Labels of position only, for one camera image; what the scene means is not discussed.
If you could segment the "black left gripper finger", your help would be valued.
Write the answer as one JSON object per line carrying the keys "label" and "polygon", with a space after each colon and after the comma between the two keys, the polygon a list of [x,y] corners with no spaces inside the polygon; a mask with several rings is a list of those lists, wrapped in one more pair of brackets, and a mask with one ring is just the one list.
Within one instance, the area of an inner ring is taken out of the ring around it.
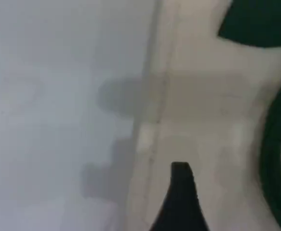
{"label": "black left gripper finger", "polygon": [[151,231],[207,231],[196,184],[187,162],[172,162],[170,185]]}

